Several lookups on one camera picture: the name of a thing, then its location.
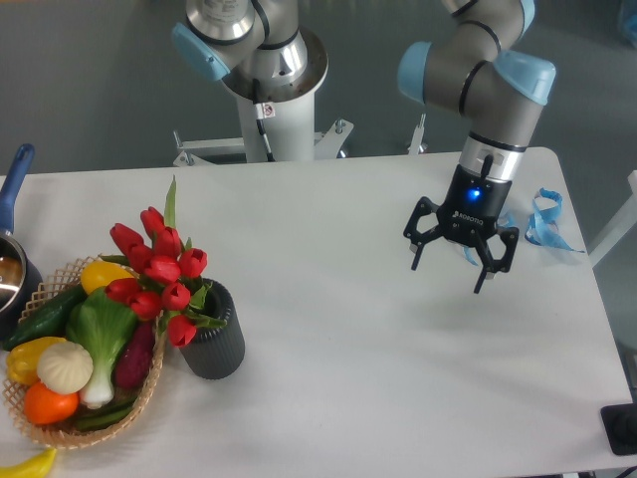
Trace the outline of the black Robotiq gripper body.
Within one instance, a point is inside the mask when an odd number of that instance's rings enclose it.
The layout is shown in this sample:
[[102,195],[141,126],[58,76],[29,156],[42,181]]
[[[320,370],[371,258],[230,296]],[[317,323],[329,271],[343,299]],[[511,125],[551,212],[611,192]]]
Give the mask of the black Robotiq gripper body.
[[436,211],[442,236],[470,248],[485,245],[497,233],[497,220],[512,184],[481,177],[458,165]]

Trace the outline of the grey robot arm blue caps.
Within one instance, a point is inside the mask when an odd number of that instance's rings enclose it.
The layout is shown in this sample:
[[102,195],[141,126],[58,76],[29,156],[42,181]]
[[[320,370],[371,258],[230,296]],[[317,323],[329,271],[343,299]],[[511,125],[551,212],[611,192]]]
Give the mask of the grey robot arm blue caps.
[[[474,250],[481,278],[508,272],[519,240],[499,217],[546,105],[556,70],[514,45],[531,1],[450,1],[456,30],[444,45],[417,42],[397,71],[400,93],[471,123],[444,201],[422,198],[404,229],[420,254],[437,239]],[[322,42],[294,1],[190,1],[171,33],[181,58],[235,97],[251,162],[309,161],[333,153],[315,132],[315,93],[326,76]]]

